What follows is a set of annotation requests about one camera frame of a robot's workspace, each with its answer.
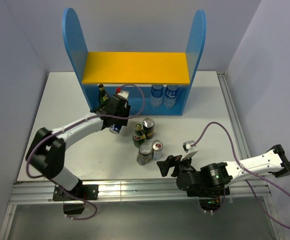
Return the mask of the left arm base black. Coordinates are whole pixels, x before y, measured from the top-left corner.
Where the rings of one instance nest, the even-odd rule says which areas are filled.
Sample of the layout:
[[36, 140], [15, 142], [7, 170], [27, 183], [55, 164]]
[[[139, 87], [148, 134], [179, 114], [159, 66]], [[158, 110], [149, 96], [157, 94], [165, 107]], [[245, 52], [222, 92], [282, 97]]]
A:
[[[98, 199], [99, 186], [97, 184], [79, 184], [73, 190], [66, 190], [60, 185], [54, 188], [52, 201], [63, 202], [63, 213], [73, 220], [87, 220], [93, 218], [97, 212], [97, 206], [91, 202]], [[90, 216], [80, 216], [87, 207], [94, 209]]]

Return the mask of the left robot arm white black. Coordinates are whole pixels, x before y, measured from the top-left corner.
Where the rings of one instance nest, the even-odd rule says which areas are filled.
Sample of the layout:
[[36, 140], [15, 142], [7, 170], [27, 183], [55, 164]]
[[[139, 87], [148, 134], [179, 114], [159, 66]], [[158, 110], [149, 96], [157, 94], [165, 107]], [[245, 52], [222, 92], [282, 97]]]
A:
[[26, 172], [32, 166], [62, 187], [71, 200], [82, 198], [85, 192], [82, 181], [65, 167], [66, 150], [90, 134], [113, 125], [126, 126], [130, 108], [127, 95], [116, 93], [108, 102], [68, 125], [53, 130], [40, 128], [25, 157]]

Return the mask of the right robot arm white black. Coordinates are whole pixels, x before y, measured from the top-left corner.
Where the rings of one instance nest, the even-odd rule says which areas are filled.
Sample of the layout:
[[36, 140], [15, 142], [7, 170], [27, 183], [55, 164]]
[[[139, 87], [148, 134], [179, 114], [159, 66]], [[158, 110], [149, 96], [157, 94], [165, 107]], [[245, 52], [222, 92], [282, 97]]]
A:
[[229, 195], [229, 186], [245, 181], [253, 174], [272, 174], [276, 178], [290, 175], [290, 161], [280, 144], [273, 146], [266, 153], [243, 159], [240, 163], [224, 161], [211, 163], [196, 170], [192, 166], [192, 158], [198, 152], [191, 147], [192, 141], [183, 144], [184, 155], [169, 155], [166, 160], [156, 164], [162, 177], [166, 177], [169, 169], [174, 168], [171, 176], [176, 178], [176, 185], [185, 191], [188, 197], [216, 198]]

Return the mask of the blue silver energy drink can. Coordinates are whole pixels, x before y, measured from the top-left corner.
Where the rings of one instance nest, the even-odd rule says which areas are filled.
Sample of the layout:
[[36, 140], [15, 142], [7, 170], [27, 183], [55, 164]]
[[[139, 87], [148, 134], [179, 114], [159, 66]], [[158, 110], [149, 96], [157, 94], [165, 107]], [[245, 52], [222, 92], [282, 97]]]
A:
[[122, 125], [119, 124], [113, 124], [109, 127], [109, 131], [115, 135], [118, 135], [122, 129]]

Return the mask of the black gold can front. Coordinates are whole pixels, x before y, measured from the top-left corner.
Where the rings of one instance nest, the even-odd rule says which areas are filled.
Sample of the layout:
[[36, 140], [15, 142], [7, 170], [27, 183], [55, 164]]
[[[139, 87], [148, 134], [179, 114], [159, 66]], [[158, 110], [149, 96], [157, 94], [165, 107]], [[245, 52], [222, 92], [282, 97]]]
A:
[[143, 143], [139, 146], [136, 162], [143, 166], [150, 162], [152, 158], [152, 147], [148, 143]]

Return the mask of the black gold can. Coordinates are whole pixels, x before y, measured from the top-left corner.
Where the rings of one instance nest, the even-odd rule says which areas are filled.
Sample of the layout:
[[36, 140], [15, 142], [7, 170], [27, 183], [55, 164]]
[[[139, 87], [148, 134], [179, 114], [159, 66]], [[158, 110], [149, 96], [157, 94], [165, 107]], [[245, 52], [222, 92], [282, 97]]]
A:
[[142, 128], [147, 140], [150, 140], [154, 137], [155, 132], [155, 121], [150, 118], [146, 117], [142, 121]]
[[148, 143], [143, 143], [139, 146], [136, 162], [143, 166], [150, 162], [152, 158], [152, 147]]

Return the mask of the green glass bottle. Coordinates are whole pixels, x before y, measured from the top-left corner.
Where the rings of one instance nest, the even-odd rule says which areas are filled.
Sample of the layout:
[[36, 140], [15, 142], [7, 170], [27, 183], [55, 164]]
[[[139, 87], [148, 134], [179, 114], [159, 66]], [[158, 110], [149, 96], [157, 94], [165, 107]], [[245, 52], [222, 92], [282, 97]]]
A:
[[100, 106], [106, 104], [110, 100], [110, 95], [105, 89], [105, 86], [103, 84], [98, 85], [98, 103]]
[[132, 141], [136, 148], [139, 148], [146, 141], [146, 135], [143, 131], [141, 124], [136, 124], [135, 130], [132, 135]]

